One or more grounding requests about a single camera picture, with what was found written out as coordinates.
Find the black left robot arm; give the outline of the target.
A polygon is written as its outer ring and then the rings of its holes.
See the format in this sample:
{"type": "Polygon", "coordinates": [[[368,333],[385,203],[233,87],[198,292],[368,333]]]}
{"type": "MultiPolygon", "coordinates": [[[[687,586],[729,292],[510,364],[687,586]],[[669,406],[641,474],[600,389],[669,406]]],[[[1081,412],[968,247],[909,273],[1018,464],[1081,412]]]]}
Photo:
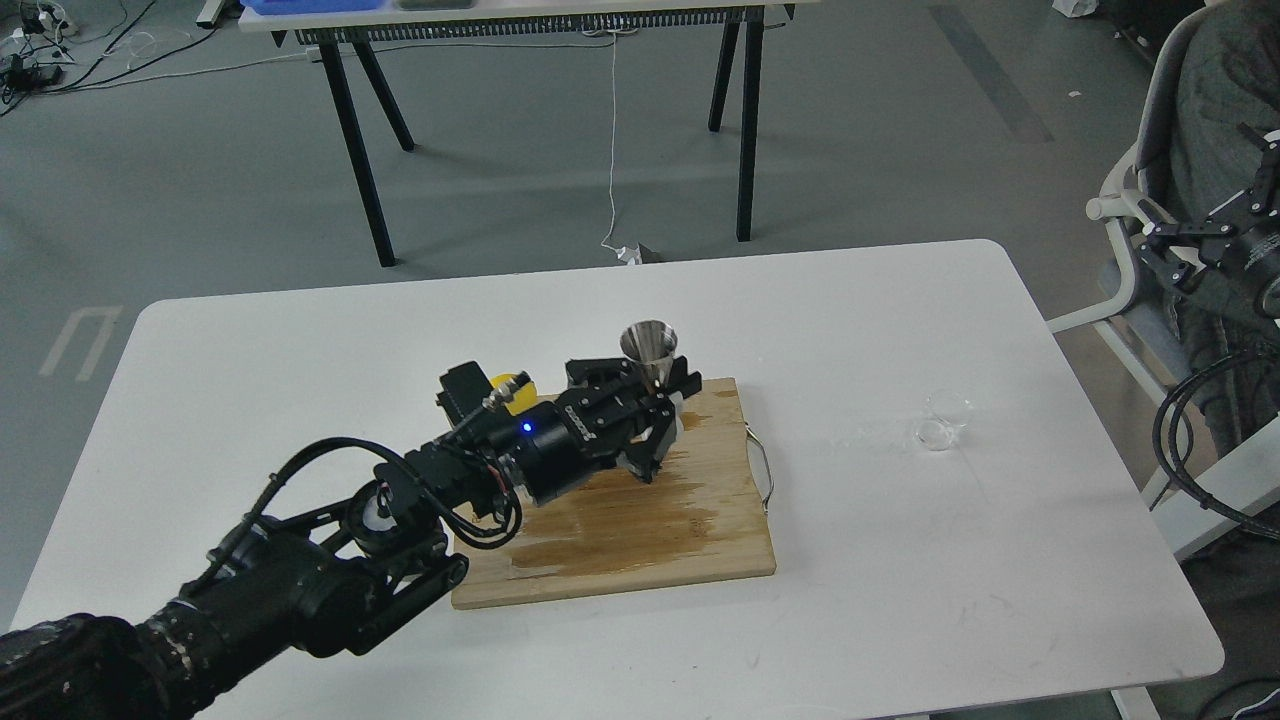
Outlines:
{"type": "Polygon", "coordinates": [[[599,471],[649,483],[701,391],[685,357],[571,360],[564,392],[525,410],[527,374],[449,369],[447,433],[407,454],[351,437],[291,457],[209,568],[146,621],[73,614],[3,637],[5,719],[189,719],[294,647],[364,655],[451,593],[475,550],[599,471]]]}

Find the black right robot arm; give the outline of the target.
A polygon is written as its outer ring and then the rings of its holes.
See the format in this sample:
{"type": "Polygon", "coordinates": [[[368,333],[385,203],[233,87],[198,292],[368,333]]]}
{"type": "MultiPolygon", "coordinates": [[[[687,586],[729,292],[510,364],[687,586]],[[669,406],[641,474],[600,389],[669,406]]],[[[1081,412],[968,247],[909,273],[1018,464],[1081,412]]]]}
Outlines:
{"type": "MultiPolygon", "coordinates": [[[[1261,151],[1236,129],[1176,129],[1171,193],[1199,220],[1254,178],[1261,151]]],[[[1207,272],[1188,292],[1166,296],[1165,313],[1198,383],[1188,396],[1219,455],[1277,415],[1277,327],[1254,313],[1224,274],[1207,272]]]]}

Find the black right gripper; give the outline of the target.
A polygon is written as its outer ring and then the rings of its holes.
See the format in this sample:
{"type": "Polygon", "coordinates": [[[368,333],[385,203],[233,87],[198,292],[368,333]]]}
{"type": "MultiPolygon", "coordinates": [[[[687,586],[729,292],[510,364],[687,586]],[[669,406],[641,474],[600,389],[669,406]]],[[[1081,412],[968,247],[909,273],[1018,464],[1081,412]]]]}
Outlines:
{"type": "Polygon", "coordinates": [[[1176,296],[1193,296],[1215,283],[1243,296],[1256,314],[1276,320],[1279,129],[1260,133],[1243,122],[1236,129],[1261,151],[1247,205],[1228,205],[1196,223],[1151,222],[1143,227],[1138,254],[1176,296]]]}

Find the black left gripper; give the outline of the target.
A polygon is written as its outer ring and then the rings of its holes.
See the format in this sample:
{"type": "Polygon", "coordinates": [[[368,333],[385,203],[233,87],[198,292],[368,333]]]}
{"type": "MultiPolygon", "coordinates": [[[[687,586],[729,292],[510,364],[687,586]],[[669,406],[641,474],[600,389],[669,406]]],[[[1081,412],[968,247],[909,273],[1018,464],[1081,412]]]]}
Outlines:
{"type": "Polygon", "coordinates": [[[653,483],[684,433],[680,414],[685,398],[701,391],[701,374],[689,370],[685,356],[573,359],[564,370],[566,392],[515,419],[506,479],[536,506],[616,468],[653,483]]]}

